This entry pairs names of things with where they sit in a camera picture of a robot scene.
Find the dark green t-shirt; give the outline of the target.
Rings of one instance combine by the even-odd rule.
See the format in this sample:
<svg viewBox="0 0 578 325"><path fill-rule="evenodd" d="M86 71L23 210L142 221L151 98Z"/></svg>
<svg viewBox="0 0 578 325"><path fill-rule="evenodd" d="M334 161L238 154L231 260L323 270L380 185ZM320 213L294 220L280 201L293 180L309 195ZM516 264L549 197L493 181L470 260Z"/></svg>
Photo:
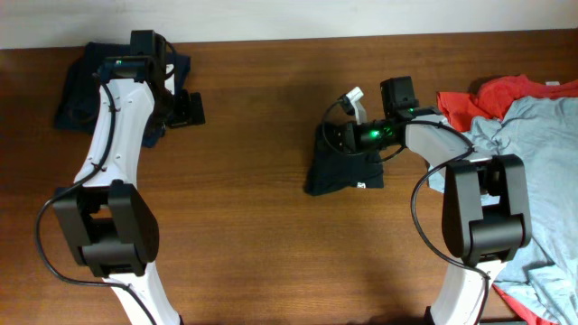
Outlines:
<svg viewBox="0 0 578 325"><path fill-rule="evenodd" d="M311 196L330 194L347 187L383 189L383 167L377 151L346 156L333 151L325 142L322 126L315 130L312 165L304 192Z"/></svg>

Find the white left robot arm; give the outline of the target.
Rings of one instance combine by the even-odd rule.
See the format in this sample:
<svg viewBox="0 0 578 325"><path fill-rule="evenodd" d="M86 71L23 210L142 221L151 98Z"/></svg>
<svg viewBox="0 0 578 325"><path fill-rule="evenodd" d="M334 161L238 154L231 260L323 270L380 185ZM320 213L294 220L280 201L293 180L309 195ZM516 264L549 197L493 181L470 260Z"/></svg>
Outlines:
<svg viewBox="0 0 578 325"><path fill-rule="evenodd" d="M151 55L104 59L86 160L48 202L73 259L94 276L80 285L112 289L133 324L183 322L163 289L155 263L160 230L136 181L145 133L172 113L173 71Z"/></svg>

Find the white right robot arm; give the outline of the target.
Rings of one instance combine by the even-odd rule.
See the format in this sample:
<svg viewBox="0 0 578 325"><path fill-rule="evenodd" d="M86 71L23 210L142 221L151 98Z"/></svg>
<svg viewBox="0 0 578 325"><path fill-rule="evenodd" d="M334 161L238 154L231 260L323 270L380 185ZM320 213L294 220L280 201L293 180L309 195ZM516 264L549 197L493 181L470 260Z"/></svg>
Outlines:
<svg viewBox="0 0 578 325"><path fill-rule="evenodd" d="M447 263L443 286L426 308L427 324L479 324L498 274L528 246L532 227L525 166L514 154L491 155L476 148L432 107L388 112L372 122L321 124L322 139L348 156L400 145L431 166L414 186L410 211L426 246ZM420 226L416 201L431 176L444 179L442 252Z"/></svg>

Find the folded navy blue garment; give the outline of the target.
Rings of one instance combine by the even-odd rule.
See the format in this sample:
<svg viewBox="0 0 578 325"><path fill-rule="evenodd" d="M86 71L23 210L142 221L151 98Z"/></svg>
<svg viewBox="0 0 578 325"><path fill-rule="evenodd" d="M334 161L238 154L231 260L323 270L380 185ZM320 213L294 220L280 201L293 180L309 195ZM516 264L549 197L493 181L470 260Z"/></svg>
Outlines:
<svg viewBox="0 0 578 325"><path fill-rule="evenodd" d="M89 42L83 56L69 67L54 117L54 127L60 130L93 134L99 109L98 85L93 74L106 57L127 56L130 47L122 44Z"/></svg>

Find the red garment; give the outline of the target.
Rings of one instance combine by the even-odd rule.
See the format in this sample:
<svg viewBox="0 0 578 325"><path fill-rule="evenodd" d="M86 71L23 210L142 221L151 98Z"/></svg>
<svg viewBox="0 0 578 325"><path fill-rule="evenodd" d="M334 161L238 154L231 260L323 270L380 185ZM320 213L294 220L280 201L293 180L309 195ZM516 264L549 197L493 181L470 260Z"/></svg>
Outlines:
<svg viewBox="0 0 578 325"><path fill-rule="evenodd" d="M542 84L524 74L500 77L483 83L476 94L438 92L437 107L454 129L468 132L475 117L502 120L512 103L525 97L576 98L577 80L563 84Z"/></svg>

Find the light blue-grey t-shirt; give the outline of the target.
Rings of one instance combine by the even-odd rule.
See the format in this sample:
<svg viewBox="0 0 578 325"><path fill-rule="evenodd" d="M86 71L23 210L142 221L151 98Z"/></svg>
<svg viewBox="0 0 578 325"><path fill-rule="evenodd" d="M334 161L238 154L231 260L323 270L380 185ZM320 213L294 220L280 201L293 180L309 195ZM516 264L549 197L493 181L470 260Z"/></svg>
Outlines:
<svg viewBox="0 0 578 325"><path fill-rule="evenodd" d="M465 153L471 159L514 154L525 166L532 226L528 246L497 275L495 286L537 317L577 322L577 100L515 101L502 120L476 117L456 136L414 126L410 147L432 166Z"/></svg>

